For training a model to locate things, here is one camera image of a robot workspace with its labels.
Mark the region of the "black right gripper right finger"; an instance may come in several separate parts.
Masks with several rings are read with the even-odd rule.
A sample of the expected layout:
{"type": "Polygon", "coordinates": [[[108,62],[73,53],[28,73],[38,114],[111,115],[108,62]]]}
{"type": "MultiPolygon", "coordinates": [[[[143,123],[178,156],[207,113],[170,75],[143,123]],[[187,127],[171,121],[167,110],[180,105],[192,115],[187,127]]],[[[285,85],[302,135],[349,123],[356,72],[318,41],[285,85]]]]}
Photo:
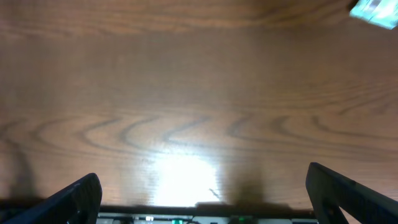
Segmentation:
{"type": "Polygon", "coordinates": [[[310,163],[305,186],[319,224],[347,223],[343,210],[360,223],[397,223],[395,200],[319,163],[310,163]]]}

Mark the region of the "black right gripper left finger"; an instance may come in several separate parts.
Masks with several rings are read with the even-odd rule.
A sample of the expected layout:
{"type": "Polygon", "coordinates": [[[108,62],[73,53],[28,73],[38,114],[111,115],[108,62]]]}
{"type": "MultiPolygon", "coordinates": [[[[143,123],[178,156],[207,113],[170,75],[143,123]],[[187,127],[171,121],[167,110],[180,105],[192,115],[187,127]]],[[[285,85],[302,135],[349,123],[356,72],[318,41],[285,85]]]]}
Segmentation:
{"type": "Polygon", "coordinates": [[[102,187],[89,173],[38,205],[14,215],[5,224],[95,224],[100,211],[102,187]]]}

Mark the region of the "green Kleenex tissue pack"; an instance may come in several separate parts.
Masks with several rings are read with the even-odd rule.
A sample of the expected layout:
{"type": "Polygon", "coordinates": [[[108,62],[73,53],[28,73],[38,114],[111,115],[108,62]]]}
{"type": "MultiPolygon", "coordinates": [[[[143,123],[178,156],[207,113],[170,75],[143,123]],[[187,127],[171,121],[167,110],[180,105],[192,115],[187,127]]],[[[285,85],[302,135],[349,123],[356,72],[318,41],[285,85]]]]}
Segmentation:
{"type": "Polygon", "coordinates": [[[397,0],[358,0],[349,10],[349,15],[392,30],[397,27],[397,0]]]}

